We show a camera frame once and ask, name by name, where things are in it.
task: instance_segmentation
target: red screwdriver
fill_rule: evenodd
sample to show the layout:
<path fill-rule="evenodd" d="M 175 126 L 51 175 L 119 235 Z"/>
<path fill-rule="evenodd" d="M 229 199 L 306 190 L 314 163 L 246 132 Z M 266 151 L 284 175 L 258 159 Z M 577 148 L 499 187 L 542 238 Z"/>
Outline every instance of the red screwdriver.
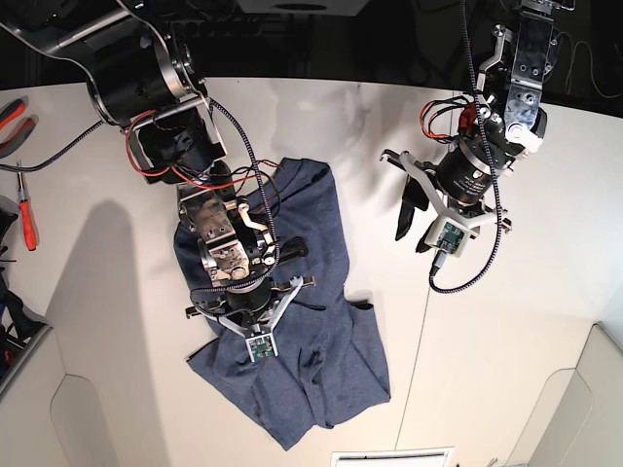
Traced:
<path fill-rule="evenodd" d="M 21 167 L 21 161 L 18 161 L 18 167 Z M 23 239 L 26 242 L 28 251 L 33 251 L 37 248 L 37 237 L 32 227 L 32 219 L 30 218 L 30 202 L 28 201 L 28 194 L 23 184 L 23 172 L 18 172 L 18 194 L 21 225 L 23 226 Z"/>

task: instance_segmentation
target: gray shirt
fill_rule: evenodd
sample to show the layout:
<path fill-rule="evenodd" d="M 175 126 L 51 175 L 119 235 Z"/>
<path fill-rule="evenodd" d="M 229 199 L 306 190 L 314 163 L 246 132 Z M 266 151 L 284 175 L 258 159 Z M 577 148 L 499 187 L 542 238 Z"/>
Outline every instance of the gray shirt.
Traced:
<path fill-rule="evenodd" d="M 284 159 L 275 183 L 282 197 L 275 218 L 279 243 L 301 236 L 310 254 L 279 265 L 273 278 L 288 282 L 313 275 L 316 286 L 302 289 L 297 301 L 326 310 L 291 304 L 275 328 L 279 356 L 256 363 L 242 337 L 208 321 L 218 338 L 189 364 L 290 449 L 315 424 L 332 428 L 389 401 L 389 377 L 374 309 L 344 297 L 348 252 L 331 169 L 322 162 Z M 270 196 L 270 185 L 267 191 Z M 251 206 L 261 205 L 258 192 L 248 199 Z M 191 289 L 209 286 L 197 239 L 178 226 L 175 252 Z"/>

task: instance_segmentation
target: dark background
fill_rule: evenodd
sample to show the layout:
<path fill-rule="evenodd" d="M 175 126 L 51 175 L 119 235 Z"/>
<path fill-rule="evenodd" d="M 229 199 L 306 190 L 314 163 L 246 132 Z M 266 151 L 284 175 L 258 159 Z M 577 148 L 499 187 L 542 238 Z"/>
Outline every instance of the dark background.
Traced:
<path fill-rule="evenodd" d="M 81 0 L 88 8 L 95 0 Z M 512 28 L 512 0 L 467 0 L 476 65 L 491 56 L 491 29 Z M 246 15 L 232 0 L 175 0 L 163 13 L 184 24 L 204 76 L 348 80 L 466 90 L 458 4 L 444 0 L 370 0 L 356 17 Z M 623 92 L 623 2 L 577 0 L 574 12 L 554 13 L 555 27 L 586 41 L 595 79 L 606 94 Z M 623 97 L 605 99 L 593 88 L 590 60 L 580 47 L 565 92 L 571 45 L 561 39 L 553 75 L 544 87 L 549 103 L 623 117 Z M 84 82 L 75 65 L 41 56 L 0 29 L 0 90 Z"/>

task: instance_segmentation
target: white tabletop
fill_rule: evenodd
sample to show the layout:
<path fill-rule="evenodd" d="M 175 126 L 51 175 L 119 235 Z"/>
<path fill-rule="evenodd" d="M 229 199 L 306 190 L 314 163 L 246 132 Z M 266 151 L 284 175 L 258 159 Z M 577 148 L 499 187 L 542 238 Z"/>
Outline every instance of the white tabletop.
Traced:
<path fill-rule="evenodd" d="M 27 252 L 18 226 L 6 243 L 8 257 L 18 260 L 8 271 L 12 289 L 52 321 L 66 371 L 97 387 L 120 457 L 127 465 L 315 466 L 328 465 L 334 450 L 396 444 L 457 446 L 465 465 L 508 455 L 544 380 L 574 364 L 590 322 L 623 281 L 623 246 L 616 241 L 623 223 L 616 210 L 623 195 L 623 160 L 615 154 L 623 143 L 620 121 L 548 107 L 542 151 L 501 181 L 515 232 L 502 240 L 490 274 L 460 296 L 430 297 L 431 325 L 407 406 L 431 261 L 430 253 L 414 249 L 432 213 L 393 241 L 404 174 L 379 162 L 379 154 L 385 147 L 443 154 L 421 135 L 418 114 L 426 101 L 451 94 L 281 80 L 219 79 L 208 87 L 244 126 L 260 158 L 330 163 L 351 261 L 347 297 L 376 307 L 392 400 L 333 430 L 316 427 L 286 453 L 195 375 L 185 357 L 212 334 L 202 320 L 184 316 L 190 302 L 172 250 L 174 189 L 148 186 L 133 172 L 122 135 L 107 126 L 26 175 L 40 245 Z M 39 124 L 9 162 L 46 159 L 97 120 L 82 85 L 4 91 L 0 104 L 22 95 Z M 234 129 L 224 119 L 219 129 L 228 164 L 245 163 Z M 14 174 L 0 173 L 1 194 L 16 198 L 15 184 Z M 493 231 L 483 232 L 464 258 L 447 262 L 439 283 L 468 278 L 484 264 L 492 240 Z M 518 390 L 509 397 L 494 392 L 488 405 L 499 372 Z M 468 418 L 475 406 L 500 418 L 474 428 Z"/>

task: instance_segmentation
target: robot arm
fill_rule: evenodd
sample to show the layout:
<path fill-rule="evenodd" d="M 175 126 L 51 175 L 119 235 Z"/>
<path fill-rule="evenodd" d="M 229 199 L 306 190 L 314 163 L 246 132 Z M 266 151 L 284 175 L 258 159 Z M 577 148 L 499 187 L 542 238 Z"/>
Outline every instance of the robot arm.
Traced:
<path fill-rule="evenodd" d="M 512 224 L 504 217 L 506 211 L 498 213 L 496 210 L 500 206 L 487 206 L 484 196 L 496 178 L 512 170 L 515 161 L 536 152 L 543 141 L 547 114 L 539 104 L 544 76 L 553 70 L 558 54 L 551 17 L 555 8 L 568 7 L 548 0 L 518 1 L 514 9 L 518 28 L 513 32 L 502 24 L 494 27 L 495 52 L 480 64 L 474 92 L 446 101 L 433 101 L 422 109 L 424 134 L 449 146 L 443 160 L 432 164 L 420 162 L 408 152 L 383 152 L 382 160 L 387 159 L 408 175 L 396 240 L 410 229 L 416 209 L 425 211 L 432 204 L 437 213 L 416 249 L 418 253 L 431 248 L 437 250 L 431 268 L 431 285 L 432 277 L 445 258 L 459 257 L 469 239 L 476 238 L 482 227 L 499 224 L 499 232 L 511 231 Z M 448 107 L 434 113 L 431 119 L 448 110 L 461 110 L 456 136 L 434 134 L 430 125 L 426 129 L 424 119 L 436 105 Z M 486 135 L 491 161 L 479 124 Z M 448 293 L 466 287 L 433 288 Z"/>
<path fill-rule="evenodd" d="M 170 2 L 40 3 L 3 0 L 0 26 L 35 51 L 80 66 L 101 119 L 125 131 L 134 168 L 150 184 L 176 186 L 180 223 L 197 236 L 211 283 L 193 291 L 187 316 L 204 315 L 244 337 L 252 361 L 277 355 L 273 329 L 313 278 L 272 280 L 280 252 L 257 161 L 236 119 L 209 97 L 183 32 L 165 20 Z M 199 105 L 210 118 L 213 110 L 225 114 L 245 140 L 261 214 L 234 190 L 225 146 L 211 119 L 206 128 Z M 301 242 L 293 249 L 286 260 L 307 251 Z"/>

